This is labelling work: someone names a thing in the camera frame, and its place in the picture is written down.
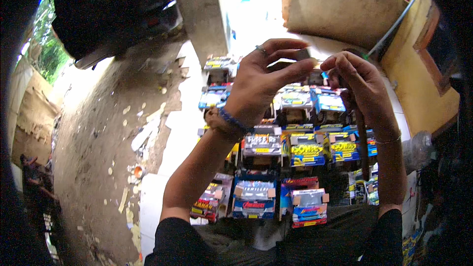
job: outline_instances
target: black shirt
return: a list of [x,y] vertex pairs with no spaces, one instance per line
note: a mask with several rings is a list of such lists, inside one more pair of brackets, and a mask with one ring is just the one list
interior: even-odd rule
[[[145,266],[215,265],[216,255],[188,222],[167,218],[156,229],[155,247],[146,257]],[[284,257],[274,257],[272,264],[285,260]],[[366,242],[361,261],[370,265],[402,264],[402,215],[399,210],[392,209],[378,220]]]

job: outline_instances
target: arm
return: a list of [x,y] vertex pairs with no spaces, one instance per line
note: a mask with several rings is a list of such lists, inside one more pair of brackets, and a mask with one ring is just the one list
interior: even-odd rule
[[[266,69],[269,64],[280,58],[295,59],[297,49],[305,48],[307,44],[294,39],[270,39],[262,47],[264,51],[254,50],[241,61],[225,105],[225,110],[247,127],[263,118],[281,87],[307,77],[317,62],[305,59],[270,73]],[[204,134],[169,179],[164,190],[160,221],[177,217],[189,222],[192,205],[202,195],[241,135],[232,135],[212,127]]]
[[[349,52],[329,57],[320,67],[330,70],[329,82],[339,87],[339,76],[351,86],[356,107],[373,128],[378,151],[379,216],[391,209],[402,211],[407,178],[402,158],[400,131],[386,87],[377,68]],[[347,93],[342,95],[347,109],[353,109]]]

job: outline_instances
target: hand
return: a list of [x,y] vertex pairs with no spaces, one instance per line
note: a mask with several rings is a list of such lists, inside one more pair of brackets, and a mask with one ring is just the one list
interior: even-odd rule
[[[399,127],[393,113],[391,101],[378,69],[347,51],[330,56],[322,63],[320,69],[329,72],[329,84],[332,88],[340,87],[341,76],[352,88],[356,106],[365,117],[368,126],[373,128],[376,139],[388,142],[399,137]],[[349,103],[348,93],[342,93],[343,103],[348,110],[354,105]]]
[[317,60],[305,59],[272,73],[267,70],[268,65],[280,58],[294,60],[297,50],[307,46],[301,40],[269,39],[262,45],[267,57],[261,50],[253,50],[245,56],[240,62],[225,110],[246,127],[257,125],[276,92],[288,83],[306,79]]

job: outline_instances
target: forearm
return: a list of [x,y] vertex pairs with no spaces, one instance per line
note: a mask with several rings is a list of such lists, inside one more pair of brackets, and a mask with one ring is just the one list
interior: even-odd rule
[[401,140],[377,144],[380,204],[403,204],[407,186]]
[[169,179],[163,207],[190,210],[223,165],[233,145],[222,132],[209,129]]

